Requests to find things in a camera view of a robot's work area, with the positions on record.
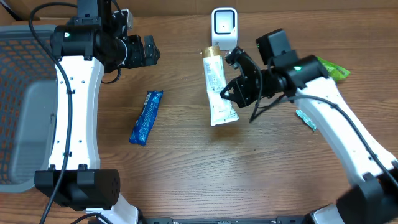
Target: wooden table top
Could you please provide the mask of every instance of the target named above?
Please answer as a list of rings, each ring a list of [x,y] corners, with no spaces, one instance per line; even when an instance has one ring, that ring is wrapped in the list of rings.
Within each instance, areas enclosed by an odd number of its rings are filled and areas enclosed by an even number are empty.
[[[162,57],[156,66],[122,70],[120,81],[101,86],[101,167],[119,171],[121,193],[147,217],[265,218],[333,203],[350,188],[344,170],[294,105],[280,105],[252,124],[253,105],[235,106],[239,121],[210,126],[200,54],[211,44],[210,21],[135,18],[133,33],[152,34]],[[262,68],[255,39],[284,28],[301,57],[315,54],[351,70],[340,91],[369,132],[398,156],[398,9],[240,14],[239,25],[239,45]],[[225,70],[227,81],[239,75]],[[164,96],[141,147],[129,137],[147,90],[164,90]],[[2,223],[38,223],[48,200],[36,189],[0,198]],[[81,215],[53,205],[47,221],[70,223]]]

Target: green wrapper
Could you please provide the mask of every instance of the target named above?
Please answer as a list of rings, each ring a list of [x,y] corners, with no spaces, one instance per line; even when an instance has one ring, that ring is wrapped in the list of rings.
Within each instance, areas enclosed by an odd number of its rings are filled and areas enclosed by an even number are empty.
[[[334,63],[328,62],[327,60],[324,60],[320,57],[318,57],[318,60],[322,63],[323,66],[328,70],[329,76],[334,79],[334,81],[342,80],[346,78],[351,72],[348,71],[347,69],[335,65]]]

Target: white tube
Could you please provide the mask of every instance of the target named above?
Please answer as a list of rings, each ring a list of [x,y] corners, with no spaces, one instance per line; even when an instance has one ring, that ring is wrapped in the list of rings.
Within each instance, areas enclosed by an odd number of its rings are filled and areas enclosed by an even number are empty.
[[[220,48],[218,46],[205,48],[202,50],[202,56],[210,103],[211,125],[216,126],[237,121],[239,117],[232,107],[232,103],[220,96],[220,92],[226,86]]]

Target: gray plastic bin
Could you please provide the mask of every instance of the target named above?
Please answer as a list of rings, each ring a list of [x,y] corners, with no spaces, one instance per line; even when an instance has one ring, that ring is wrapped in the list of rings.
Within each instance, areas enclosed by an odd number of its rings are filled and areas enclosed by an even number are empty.
[[[49,44],[55,25],[35,26]],[[0,192],[34,186],[47,169],[57,112],[53,62],[29,26],[0,27]]]

